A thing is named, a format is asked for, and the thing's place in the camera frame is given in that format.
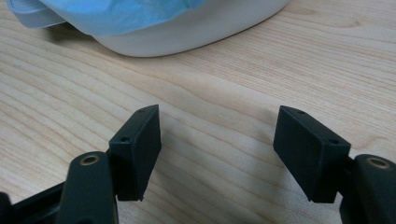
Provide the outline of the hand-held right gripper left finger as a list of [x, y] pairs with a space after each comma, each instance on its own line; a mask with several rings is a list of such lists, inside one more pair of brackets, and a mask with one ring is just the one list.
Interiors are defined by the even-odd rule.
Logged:
[[138, 109], [109, 141], [119, 201], [142, 201], [162, 148], [159, 106]]

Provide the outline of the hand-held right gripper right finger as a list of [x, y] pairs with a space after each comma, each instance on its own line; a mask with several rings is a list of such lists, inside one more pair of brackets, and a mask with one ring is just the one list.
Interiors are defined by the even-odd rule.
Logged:
[[279, 108], [274, 151], [309, 201], [333, 203], [351, 144], [308, 113]]

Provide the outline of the white pedal trash can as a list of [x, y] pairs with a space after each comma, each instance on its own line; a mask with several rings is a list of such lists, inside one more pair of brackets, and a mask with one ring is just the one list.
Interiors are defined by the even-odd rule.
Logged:
[[[290, 0], [206, 0], [170, 21], [121, 35], [91, 35], [119, 54], [156, 57], [199, 48], [242, 32], [275, 15]], [[67, 22], [39, 0], [6, 0], [29, 28]]]

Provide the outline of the light blue cloth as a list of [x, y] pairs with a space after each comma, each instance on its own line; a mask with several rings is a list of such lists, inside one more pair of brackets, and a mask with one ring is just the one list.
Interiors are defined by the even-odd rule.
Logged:
[[206, 0], [39, 0], [87, 35], [121, 35], [170, 21]]

